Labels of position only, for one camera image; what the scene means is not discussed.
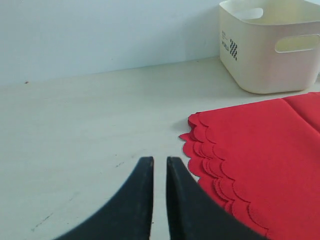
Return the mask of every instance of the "basket handle hole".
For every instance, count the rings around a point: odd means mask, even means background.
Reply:
[[[275,44],[277,53],[292,53],[301,51],[310,51],[320,45],[320,35],[301,35],[284,37]]]
[[[264,15],[264,10],[260,7],[237,11],[233,14],[240,20],[260,19]]]

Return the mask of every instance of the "table surface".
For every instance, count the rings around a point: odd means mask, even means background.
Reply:
[[[169,239],[166,157],[195,112],[320,91],[257,95],[218,58],[0,87],[0,239],[51,240],[100,208],[153,156],[151,240]]]

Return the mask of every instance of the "red fabric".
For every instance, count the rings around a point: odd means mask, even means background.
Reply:
[[[320,239],[320,93],[199,112],[188,122],[188,168],[217,204],[269,239]]]

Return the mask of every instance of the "white wall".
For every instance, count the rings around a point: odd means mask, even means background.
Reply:
[[[0,85],[219,54],[220,0],[1,0]]]

